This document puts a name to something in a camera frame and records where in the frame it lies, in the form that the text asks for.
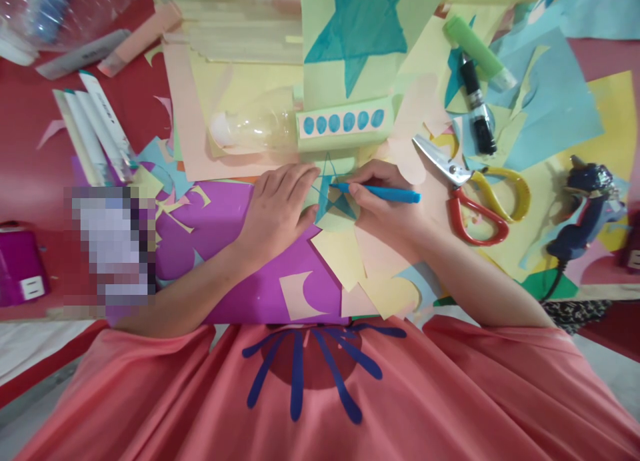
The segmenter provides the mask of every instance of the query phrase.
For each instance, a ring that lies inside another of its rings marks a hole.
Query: scissor blade
[[[413,142],[433,162],[453,185],[462,186],[471,179],[471,171],[447,157],[439,147],[417,134]]]

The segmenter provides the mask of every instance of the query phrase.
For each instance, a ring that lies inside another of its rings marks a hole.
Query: white bottle cap
[[[211,116],[211,125],[209,126],[213,141],[220,147],[234,146],[236,143],[229,132],[229,122],[227,122],[226,113],[216,113]]]

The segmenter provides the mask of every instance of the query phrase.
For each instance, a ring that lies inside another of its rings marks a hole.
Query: electrical cord
[[[553,280],[553,284],[551,284],[551,289],[549,289],[549,291],[547,292],[547,295],[540,300],[540,304],[546,303],[547,301],[549,301],[551,296],[553,296],[553,293],[555,293],[555,290],[558,288],[558,285],[560,284],[562,275],[565,273],[565,270],[567,269],[567,264],[569,264],[568,260],[558,260],[558,267],[556,268],[555,279]]]

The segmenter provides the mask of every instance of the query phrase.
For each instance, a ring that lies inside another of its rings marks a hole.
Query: pink marker
[[[178,6],[173,2],[164,4],[116,47],[114,52],[98,64],[98,69],[109,77],[115,76],[158,37],[178,26],[180,22],[182,22],[182,13]]]

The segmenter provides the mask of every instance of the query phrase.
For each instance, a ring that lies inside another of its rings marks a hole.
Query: white marker
[[[95,170],[99,175],[99,185],[109,186],[113,185],[113,180],[111,179],[111,173],[109,172],[109,164],[107,164],[107,159],[105,158],[105,154],[100,149],[100,143],[98,142],[98,138],[95,137],[93,133],[93,129],[91,128],[91,124],[85,115],[80,103],[78,102],[78,98],[75,96],[75,93],[70,89],[65,90],[65,99],[69,104],[69,109],[71,110],[71,115],[73,116],[73,120],[75,121],[75,125],[78,127],[78,131],[80,132],[80,137],[82,138],[82,142],[87,148],[87,153],[89,154],[89,159],[91,163],[95,166]]]
[[[107,131],[111,134],[111,139],[115,142],[129,169],[137,169],[138,163],[135,159],[135,153],[133,149],[131,149],[127,135],[115,117],[115,112],[113,112],[113,108],[111,104],[109,104],[109,100],[102,90],[102,86],[100,86],[100,83],[93,74],[86,71],[80,71],[80,79],[82,79],[82,82],[87,88],[96,109],[100,113],[100,117],[102,117],[105,126],[107,126]]]
[[[113,169],[115,169],[118,178],[125,184],[132,182],[133,176],[131,175],[131,170],[120,154],[120,151],[115,145],[115,142],[113,142],[113,139],[111,139],[111,135],[107,131],[107,126],[105,126],[102,118],[100,118],[98,110],[95,108],[95,104],[93,103],[91,96],[89,95],[89,93],[85,93],[84,91],[76,91],[75,96],[78,99],[78,102],[80,103],[83,111],[87,115],[93,131],[98,136],[102,148],[105,150],[105,153],[107,153],[107,157],[109,158]]]

